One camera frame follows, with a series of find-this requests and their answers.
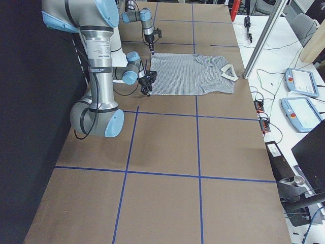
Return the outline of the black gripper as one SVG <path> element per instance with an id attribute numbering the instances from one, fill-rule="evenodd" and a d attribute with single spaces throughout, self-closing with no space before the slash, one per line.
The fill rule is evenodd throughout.
<path id="1" fill-rule="evenodd" d="M 150 50 L 151 54 L 155 54 L 154 45 L 153 45 L 153 43 L 154 43 L 154 34 L 149 34 L 149 35 L 145 34 L 144 38 L 145 38 L 145 41 L 149 45 L 149 50 Z"/>
<path id="2" fill-rule="evenodd" d="M 145 96 L 151 96 L 150 92 L 152 91 L 152 83 L 154 82 L 154 79 L 144 76 L 139 78 L 138 82 L 141 85 L 141 93 Z"/>

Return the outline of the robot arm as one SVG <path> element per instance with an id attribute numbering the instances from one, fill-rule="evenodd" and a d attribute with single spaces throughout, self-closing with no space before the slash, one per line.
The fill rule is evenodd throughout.
<path id="1" fill-rule="evenodd" d="M 144 43 L 153 51 L 154 37 L 161 31 L 154 27 L 151 11 L 138 9 L 135 1 L 126 1 L 122 13 L 116 1 L 42 1 L 42 16 L 48 27 L 79 34 L 84 43 L 90 89 L 72 107 L 70 122 L 75 132 L 117 136 L 124 113 L 114 100 L 114 80 L 139 83 L 142 94 L 149 95 L 157 77 L 155 71 L 144 68 L 137 52 L 123 53 L 118 25 L 140 22 Z"/>
<path id="2" fill-rule="evenodd" d="M 139 9 L 136 1 L 125 1 L 124 12 L 121 14 L 124 23 L 141 22 L 143 42 L 148 45 L 150 53 L 154 55 L 154 25 L 151 11 L 148 8 Z"/>

